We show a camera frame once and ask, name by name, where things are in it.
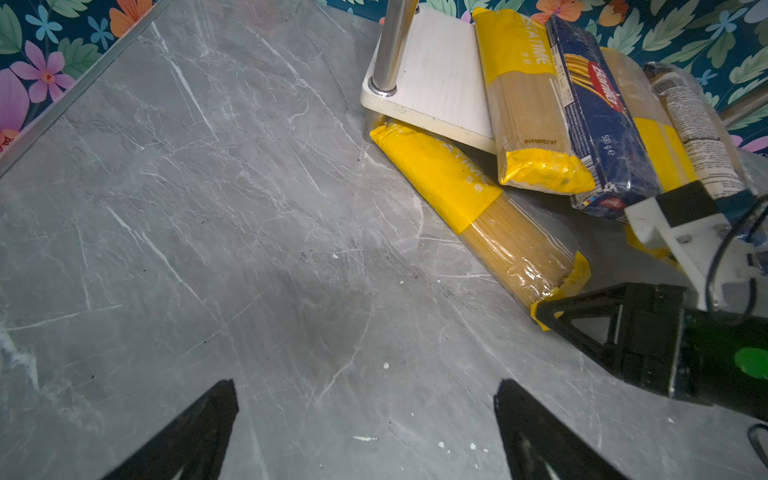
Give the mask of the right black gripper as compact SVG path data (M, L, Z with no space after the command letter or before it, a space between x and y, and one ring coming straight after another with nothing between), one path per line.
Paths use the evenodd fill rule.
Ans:
M623 283L534 305L533 317L619 380L767 417L767 321L693 308L681 286Z

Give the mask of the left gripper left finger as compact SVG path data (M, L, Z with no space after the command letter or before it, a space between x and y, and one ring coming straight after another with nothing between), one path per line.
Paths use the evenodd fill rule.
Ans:
M217 479L236 416L235 383L220 380L107 479Z

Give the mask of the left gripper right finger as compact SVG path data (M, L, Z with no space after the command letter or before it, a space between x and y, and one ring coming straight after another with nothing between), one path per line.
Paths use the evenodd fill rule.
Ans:
M503 380L494 412L513 479L623 479L523 386Z

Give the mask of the yellow spaghetti bag long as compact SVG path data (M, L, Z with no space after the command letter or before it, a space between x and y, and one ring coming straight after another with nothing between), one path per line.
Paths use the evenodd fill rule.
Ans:
M605 61L632 115L662 192L697 179L680 137L643 69L618 50L602 47Z

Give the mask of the clear spaghetti bag label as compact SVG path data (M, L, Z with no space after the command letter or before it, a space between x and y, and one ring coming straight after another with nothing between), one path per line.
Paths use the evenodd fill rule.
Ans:
M643 65L654 93L676 130L694 173L710 196L732 197L747 189L736 148L698 82L677 66Z

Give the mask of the blue Barilla spaghetti box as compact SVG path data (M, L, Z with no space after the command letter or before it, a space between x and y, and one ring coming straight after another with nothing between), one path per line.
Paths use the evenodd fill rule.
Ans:
M595 182L571 204L624 223L626 207L661 193L658 176L595 37L557 16L545 28L571 144Z

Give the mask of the yellow spaghetti bag top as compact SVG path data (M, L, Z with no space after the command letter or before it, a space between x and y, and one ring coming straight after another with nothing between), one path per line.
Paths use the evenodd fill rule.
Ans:
M582 253L550 233L450 141L392 120L370 138L530 314L543 301L579 294L590 280Z

